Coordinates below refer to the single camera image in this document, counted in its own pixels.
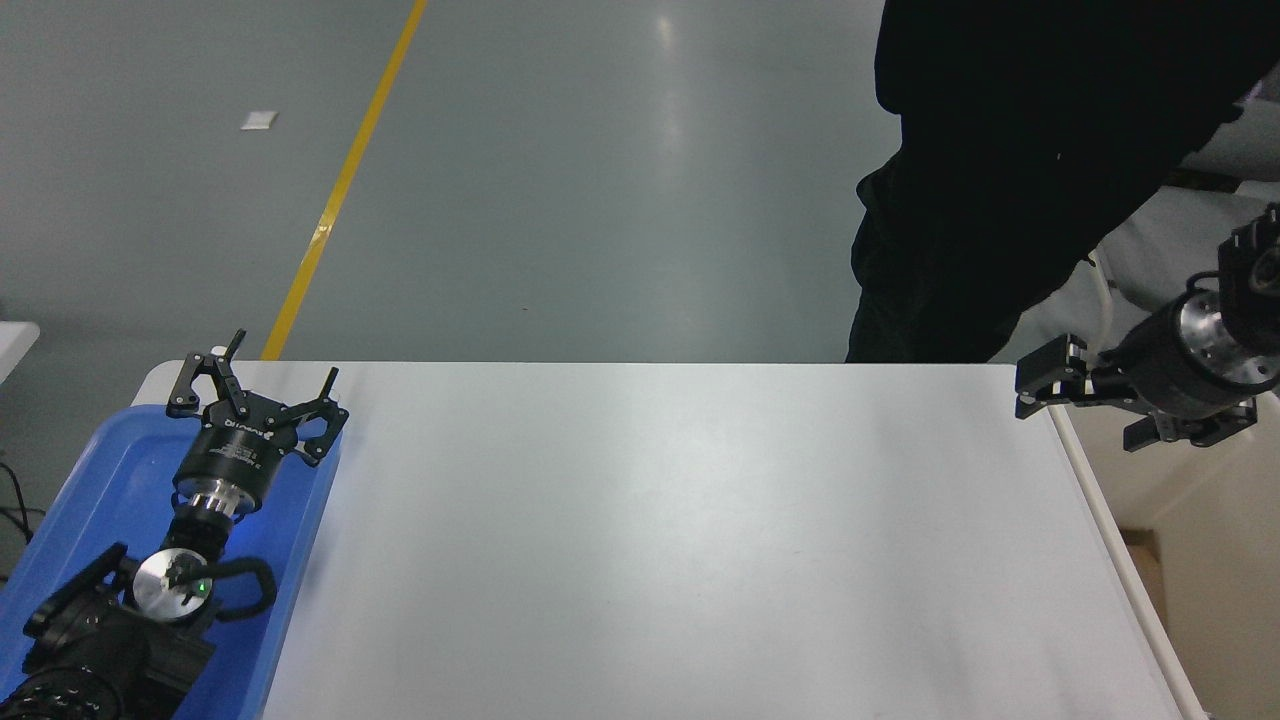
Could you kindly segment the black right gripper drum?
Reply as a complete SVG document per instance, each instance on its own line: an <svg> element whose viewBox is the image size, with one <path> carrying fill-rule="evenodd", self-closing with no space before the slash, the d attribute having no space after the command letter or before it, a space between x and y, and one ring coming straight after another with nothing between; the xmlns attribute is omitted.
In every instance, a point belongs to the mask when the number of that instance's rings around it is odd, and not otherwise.
<svg viewBox="0 0 1280 720"><path fill-rule="evenodd" d="M1219 299L1175 299L1106 354L1151 407L1198 421L1258 395L1258 355L1226 327Z"/></svg>

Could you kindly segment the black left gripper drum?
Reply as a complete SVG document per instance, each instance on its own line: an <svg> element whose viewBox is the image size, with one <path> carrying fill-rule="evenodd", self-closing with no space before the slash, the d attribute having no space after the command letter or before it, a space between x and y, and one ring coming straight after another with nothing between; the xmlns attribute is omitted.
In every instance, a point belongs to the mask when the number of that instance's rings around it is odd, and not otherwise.
<svg viewBox="0 0 1280 720"><path fill-rule="evenodd" d="M285 455L298 441L301 420L287 406L248 395L246 416L220 400L205 407L200 429L178 466L173 486L180 497L220 495L238 510L260 510Z"/></svg>

